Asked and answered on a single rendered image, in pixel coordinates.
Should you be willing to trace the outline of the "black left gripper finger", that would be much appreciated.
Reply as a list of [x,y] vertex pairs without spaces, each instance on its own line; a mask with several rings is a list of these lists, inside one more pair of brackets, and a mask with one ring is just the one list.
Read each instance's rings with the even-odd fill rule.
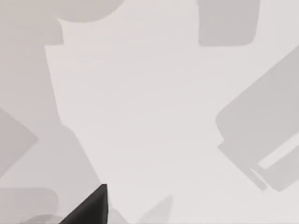
[[59,224],[107,224],[108,190],[100,185]]

